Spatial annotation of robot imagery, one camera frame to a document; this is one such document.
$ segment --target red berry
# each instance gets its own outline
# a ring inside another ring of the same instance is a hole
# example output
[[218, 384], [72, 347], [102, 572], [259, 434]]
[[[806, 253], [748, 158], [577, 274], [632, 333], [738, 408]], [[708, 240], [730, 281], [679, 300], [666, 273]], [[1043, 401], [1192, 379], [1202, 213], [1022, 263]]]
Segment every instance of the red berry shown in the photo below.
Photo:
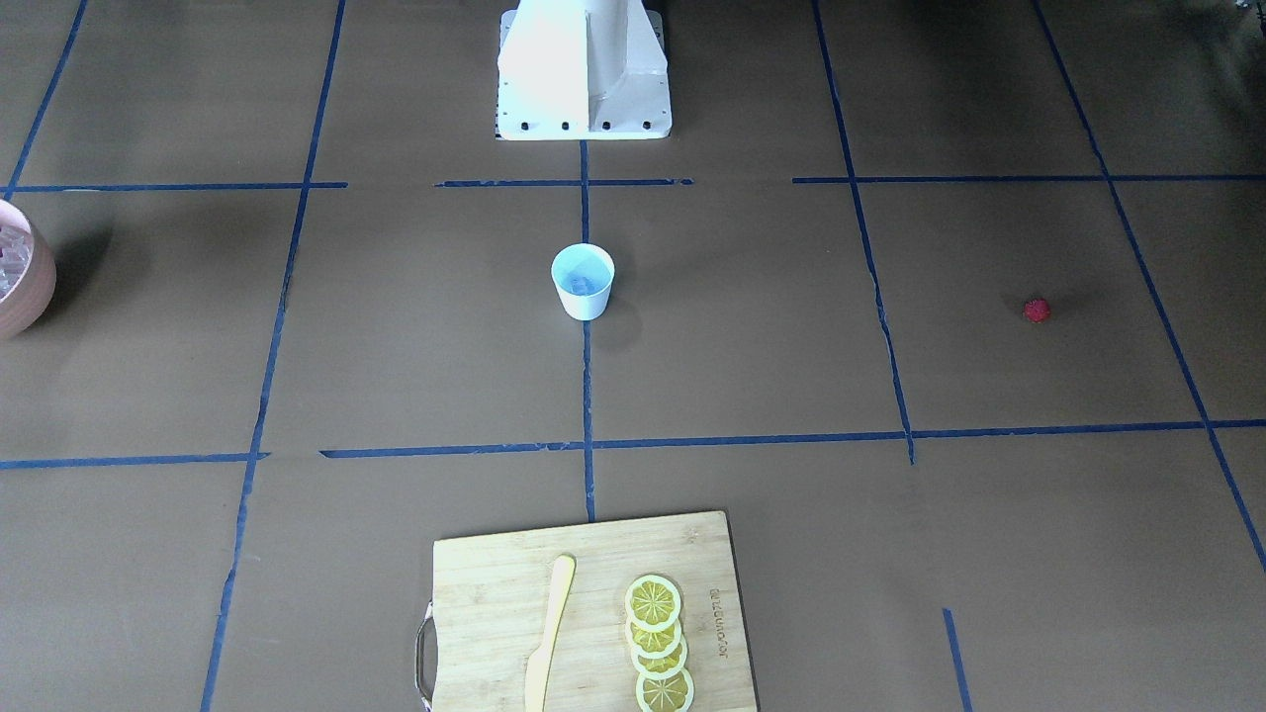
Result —
[[1051, 317], [1051, 305], [1046, 299], [1033, 299], [1024, 304], [1024, 315], [1034, 324], [1041, 324]]

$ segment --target blue liquid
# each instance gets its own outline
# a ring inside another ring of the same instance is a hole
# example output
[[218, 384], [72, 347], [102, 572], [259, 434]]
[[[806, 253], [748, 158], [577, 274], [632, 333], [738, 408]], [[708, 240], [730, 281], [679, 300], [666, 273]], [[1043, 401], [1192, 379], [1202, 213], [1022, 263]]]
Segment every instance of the blue liquid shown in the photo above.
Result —
[[576, 296], [589, 296], [590, 294], [598, 294], [599, 289], [589, 277], [572, 274], [567, 277], [567, 291]]

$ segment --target lemon slice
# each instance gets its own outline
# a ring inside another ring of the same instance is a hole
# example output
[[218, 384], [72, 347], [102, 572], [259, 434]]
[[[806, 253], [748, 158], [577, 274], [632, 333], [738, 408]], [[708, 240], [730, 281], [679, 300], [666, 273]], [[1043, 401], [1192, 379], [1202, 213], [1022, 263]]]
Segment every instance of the lemon slice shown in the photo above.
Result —
[[647, 574], [629, 584], [624, 608], [639, 628], [652, 633], [665, 631], [681, 614], [681, 593], [668, 579]]
[[666, 631], [649, 632], [642, 630], [637, 623], [628, 622], [624, 625], [624, 637], [629, 641], [629, 647], [633, 652], [646, 658], [647, 660], [658, 660], [661, 658], [667, 658], [676, 650], [677, 645], [681, 644], [681, 626], [674, 623], [671, 628]]
[[686, 666], [686, 639], [663, 658], [643, 658], [633, 649], [633, 666], [648, 680], [666, 680]]
[[642, 712], [686, 712], [695, 701], [695, 682], [689, 670], [681, 670], [665, 680], [637, 678], [637, 706]]

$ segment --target blue tape line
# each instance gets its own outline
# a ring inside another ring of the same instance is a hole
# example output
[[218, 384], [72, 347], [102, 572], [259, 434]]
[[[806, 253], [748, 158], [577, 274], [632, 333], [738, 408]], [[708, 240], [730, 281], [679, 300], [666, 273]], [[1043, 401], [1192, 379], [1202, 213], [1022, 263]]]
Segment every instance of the blue tape line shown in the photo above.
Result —
[[1213, 454], [1218, 457], [1218, 466], [1222, 467], [1222, 478], [1227, 480], [1227, 489], [1231, 490], [1231, 498], [1236, 500], [1236, 509], [1239, 511], [1239, 518], [1244, 522], [1244, 528], [1248, 530], [1248, 541], [1253, 545], [1253, 551], [1257, 554], [1257, 563], [1261, 564], [1262, 571], [1266, 571], [1266, 549], [1262, 547], [1262, 538], [1257, 533], [1257, 527], [1253, 526], [1253, 516], [1248, 512], [1248, 505], [1244, 504], [1244, 498], [1239, 493], [1239, 485], [1236, 484], [1236, 476], [1231, 473], [1231, 464], [1227, 462], [1227, 456], [1222, 451], [1222, 442], [1218, 441], [1218, 433], [1213, 428], [1208, 428], [1209, 445], [1213, 446]]
[[365, 450], [322, 450], [330, 460], [360, 457], [427, 457], [436, 455], [496, 455], [503, 452], [561, 452], [582, 450], [584, 442], [511, 442], [505, 445], [441, 445], [429, 447], [375, 447]]
[[887, 310], [884, 308], [884, 291], [879, 284], [879, 270], [875, 267], [875, 255], [871, 251], [870, 231], [866, 228], [866, 210], [862, 209], [862, 194], [857, 185], [857, 171], [853, 168], [853, 152], [848, 146], [848, 130], [844, 128], [844, 111], [839, 104], [839, 87], [836, 85], [836, 70], [830, 63], [830, 51], [827, 47], [827, 30], [822, 23], [822, 6], [813, 0], [813, 19], [818, 25], [818, 46], [822, 49], [822, 63], [827, 70], [827, 85], [830, 87], [830, 104], [836, 110], [836, 128], [839, 130], [839, 147], [844, 152], [844, 167], [848, 170], [848, 185], [853, 194], [853, 210], [857, 213], [857, 227], [862, 236], [862, 250], [866, 252], [866, 269], [875, 283], [875, 309], [879, 313], [879, 326], [884, 331], [884, 343], [887, 347], [887, 362], [893, 369], [893, 390], [896, 394], [896, 408], [901, 416], [901, 431], [905, 433], [905, 448], [910, 464], [915, 461], [914, 437], [910, 435], [910, 414], [905, 407], [905, 390], [901, 388], [901, 372], [896, 366], [896, 351], [893, 348], [893, 332], [887, 326]]
[[1113, 175], [1112, 180], [1118, 182], [1218, 182], [1218, 181], [1261, 181], [1266, 180], [1266, 174], [1186, 174], [1186, 175]]
[[[860, 184], [879, 182], [1099, 182], [1103, 176], [857, 176]], [[794, 184], [847, 184], [847, 176], [803, 176]]]
[[62, 80], [62, 71], [66, 70], [66, 61], [70, 60], [71, 49], [75, 47], [75, 39], [78, 37], [78, 28], [84, 23], [84, 11], [86, 9], [87, 0], [80, 0], [80, 6], [75, 11], [75, 22], [71, 23], [71, 32], [66, 35], [66, 44], [62, 47], [62, 57], [57, 61], [57, 68], [53, 70], [52, 79], [48, 80], [48, 89], [44, 90], [44, 99], [39, 103], [39, 110], [35, 111], [35, 120], [32, 122], [30, 130], [27, 132], [27, 142], [22, 144], [18, 165], [14, 166], [13, 175], [9, 176], [9, 185], [4, 191], [5, 200], [13, 199], [18, 180], [22, 179], [22, 171], [27, 168], [27, 161], [30, 158], [30, 148], [35, 144], [35, 134], [39, 133], [41, 124], [44, 123], [44, 114], [48, 113], [48, 104], [53, 100], [53, 91], [57, 90], [57, 84]]
[[809, 433], [809, 435], [749, 435], [728, 437], [652, 437], [637, 440], [598, 440], [594, 450], [634, 450], [643, 447], [715, 447], [724, 445], [796, 445], [808, 442], [871, 442], [879, 440], [905, 440], [901, 431]]
[[580, 241], [589, 242], [589, 142], [580, 142]]
[[343, 28], [343, 13], [347, 0], [338, 1], [334, 15], [334, 32], [329, 41], [329, 54], [325, 58], [325, 77], [322, 81], [320, 101], [316, 104], [316, 119], [313, 122], [311, 141], [308, 147], [308, 166], [304, 170], [304, 188], [299, 191], [299, 207], [295, 210], [295, 226], [290, 234], [290, 251], [286, 255], [286, 270], [281, 280], [281, 296], [277, 299], [277, 315], [272, 326], [272, 341], [268, 346], [268, 362], [263, 370], [263, 385], [260, 388], [260, 414], [251, 436], [251, 457], [247, 459], [246, 474], [242, 478], [242, 498], [238, 500], [237, 530], [233, 538], [233, 563], [224, 589], [220, 593], [220, 609], [215, 620], [215, 636], [211, 641], [211, 655], [206, 665], [206, 680], [203, 685], [201, 712], [210, 712], [215, 693], [215, 680], [219, 675], [220, 656], [224, 651], [224, 631], [228, 627], [229, 611], [233, 606], [233, 587], [237, 582], [238, 565], [242, 560], [242, 541], [246, 535], [247, 502], [254, 488], [254, 471], [258, 464], [260, 446], [263, 441], [263, 423], [268, 416], [268, 399], [272, 394], [272, 376], [277, 367], [277, 352], [281, 348], [281, 332], [286, 324], [286, 302], [290, 298], [290, 280], [295, 271], [295, 257], [299, 252], [299, 237], [303, 234], [304, 214], [308, 210], [308, 184], [311, 182], [313, 168], [316, 165], [316, 151], [320, 147], [320, 129], [325, 119], [325, 104], [329, 99], [329, 85], [334, 76], [334, 60], [338, 56], [338, 39]]
[[579, 180], [446, 180], [436, 188], [576, 188]]
[[153, 184], [82, 184], [82, 185], [23, 185], [15, 193], [141, 193], [152, 190], [300, 190], [343, 189], [346, 181], [323, 182], [153, 182]]
[[1077, 96], [1077, 90], [1072, 85], [1072, 76], [1069, 73], [1069, 68], [1063, 63], [1063, 57], [1060, 54], [1060, 47], [1055, 42], [1055, 34], [1051, 32], [1051, 25], [1047, 23], [1046, 14], [1042, 11], [1042, 4], [1039, 0], [1032, 0], [1032, 4], [1033, 11], [1037, 14], [1038, 23], [1042, 25], [1042, 32], [1046, 34], [1046, 41], [1051, 46], [1051, 53], [1055, 56], [1055, 63], [1060, 68], [1060, 75], [1063, 77], [1063, 85], [1069, 90], [1072, 105], [1076, 108], [1077, 117], [1081, 119], [1081, 125], [1086, 130], [1090, 149], [1099, 161], [1099, 170], [1108, 181], [1108, 190], [1112, 193], [1113, 204], [1117, 208], [1117, 217], [1120, 218], [1122, 228], [1124, 228], [1125, 237], [1129, 239], [1129, 247], [1134, 252], [1134, 260], [1138, 262], [1138, 270], [1143, 275], [1143, 283], [1147, 285], [1147, 293], [1151, 295], [1152, 304], [1156, 307], [1156, 313], [1160, 315], [1161, 324], [1165, 327], [1165, 334], [1170, 340], [1170, 347], [1174, 348], [1174, 356], [1179, 361], [1179, 367], [1182, 371], [1182, 379], [1186, 381], [1188, 390], [1191, 393], [1191, 400], [1195, 402], [1196, 412], [1200, 413], [1200, 422], [1209, 436], [1209, 445], [1213, 447], [1213, 452], [1218, 457], [1218, 465], [1222, 467], [1222, 475], [1227, 480], [1227, 486], [1231, 489], [1231, 494], [1236, 500], [1236, 507], [1239, 509], [1239, 518], [1243, 521], [1244, 530], [1248, 532], [1248, 538], [1253, 545], [1253, 551], [1257, 554], [1257, 561], [1262, 570], [1266, 571], [1266, 550], [1263, 550], [1261, 537], [1257, 535], [1257, 527], [1253, 524], [1252, 514], [1250, 514], [1248, 508], [1244, 505], [1243, 498], [1239, 494], [1239, 485], [1236, 484], [1236, 476], [1231, 471], [1231, 465], [1223, 456], [1222, 443], [1218, 441], [1218, 431], [1214, 429], [1212, 422], [1209, 421], [1209, 412], [1204, 407], [1204, 399], [1200, 398], [1200, 389], [1196, 388], [1195, 378], [1193, 378], [1191, 369], [1188, 366], [1186, 357], [1182, 355], [1182, 347], [1179, 345], [1177, 333], [1174, 331], [1174, 324], [1170, 322], [1169, 313], [1165, 310], [1165, 304], [1161, 300], [1161, 294], [1156, 289], [1156, 283], [1152, 280], [1152, 271], [1147, 267], [1147, 260], [1143, 257], [1143, 250], [1138, 243], [1138, 238], [1134, 236], [1134, 228], [1129, 222], [1129, 217], [1125, 214], [1125, 205], [1122, 203], [1120, 195], [1117, 193], [1117, 185], [1114, 184], [1114, 179], [1108, 170], [1108, 161], [1104, 160], [1103, 151], [1100, 151], [1099, 147], [1099, 141], [1095, 138], [1095, 132], [1090, 127], [1090, 119], [1086, 117], [1085, 108], [1081, 105], [1081, 99]]
[[[585, 398], [586, 432], [591, 432], [591, 394]], [[1215, 427], [1252, 428], [1266, 427], [1262, 421], [1218, 421]], [[1058, 436], [1058, 435], [1095, 435], [1095, 433], [1122, 433], [1122, 432], [1174, 432], [1174, 431], [1199, 431], [1204, 429], [1204, 423], [1199, 421], [1174, 421], [1150, 423], [1098, 423], [1086, 426], [1020, 426], [1004, 428], [957, 428], [957, 429], [924, 429], [912, 431], [915, 440], [952, 440], [976, 437], [1024, 437], [1024, 436]], [[655, 447], [720, 447], [730, 445], [801, 445], [814, 442], [874, 442], [905, 440], [903, 431], [866, 431], [866, 432], [837, 432], [837, 433], [791, 433], [791, 435], [748, 435], [748, 436], [704, 436], [704, 437], [651, 437], [628, 440], [592, 440], [592, 450], [641, 450]], [[503, 445], [452, 445], [452, 446], [425, 446], [425, 447], [382, 447], [366, 450], [322, 450], [320, 454], [330, 459], [349, 457], [409, 457], [430, 455], [486, 455], [495, 452], [544, 452], [563, 450], [585, 450], [584, 441], [560, 442], [515, 442]]]
[[189, 465], [194, 462], [246, 462], [249, 452], [213, 455], [132, 455], [119, 457], [60, 457], [48, 460], [0, 460], [0, 470], [49, 470], [57, 467], [119, 467], [132, 465]]
[[971, 690], [967, 689], [967, 671], [962, 666], [962, 651], [958, 649], [958, 631], [953, 625], [953, 612], [942, 608], [946, 620], [946, 635], [950, 637], [950, 655], [953, 656], [953, 674], [958, 679], [958, 697], [962, 699], [962, 712], [972, 712]]
[[[581, 151], [587, 155], [587, 142], [580, 142]], [[543, 179], [543, 180], [446, 180], [436, 184], [436, 188], [577, 188], [585, 184], [586, 177], [580, 180], [570, 179]], [[592, 188], [610, 186], [657, 186], [657, 185], [694, 185], [691, 179], [592, 179], [589, 185]]]
[[[589, 242], [589, 142], [580, 142], [580, 241]], [[598, 521], [594, 502], [594, 378], [592, 329], [589, 322], [581, 324], [584, 334], [584, 375], [581, 376], [581, 418], [585, 437], [585, 513], [589, 522]]]
[[585, 427], [585, 512], [589, 522], [598, 521], [596, 504], [594, 500], [594, 378], [590, 338], [590, 323], [584, 322], [585, 333], [585, 375], [582, 388], [582, 412]]
[[1266, 418], [1248, 421], [1210, 421], [1209, 424], [1215, 428], [1266, 428]]
[[[860, 184], [875, 182], [1103, 182], [1105, 179], [1098, 176], [857, 176]], [[1113, 175], [1117, 182], [1200, 182], [1200, 181], [1266, 181], [1266, 174], [1174, 174], [1174, 175]], [[847, 184], [848, 176], [796, 176], [791, 179], [796, 185], [814, 184]]]
[[638, 186], [638, 185], [694, 185], [695, 181], [690, 179], [590, 179], [589, 185], [592, 188], [609, 188], [609, 186]]
[[849, 184], [848, 176], [798, 176], [791, 179], [791, 182], [796, 185], [819, 185], [819, 184]]
[[1094, 426], [1037, 426], [1014, 428], [960, 428], [939, 431], [914, 431], [917, 438], [960, 438], [960, 437], [1006, 437], [1031, 435], [1086, 435], [1114, 432], [1170, 432], [1199, 431], [1204, 423], [1199, 421], [1179, 421], [1169, 423], [1104, 423]]

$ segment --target white cup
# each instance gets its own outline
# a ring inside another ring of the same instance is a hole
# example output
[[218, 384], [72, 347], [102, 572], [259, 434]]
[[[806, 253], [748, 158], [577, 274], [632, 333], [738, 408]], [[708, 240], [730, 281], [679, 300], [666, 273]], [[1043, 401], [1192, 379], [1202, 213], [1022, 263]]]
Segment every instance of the white cup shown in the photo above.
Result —
[[615, 262], [596, 245], [565, 247], [549, 267], [562, 308], [573, 319], [589, 322], [601, 315], [611, 295]]

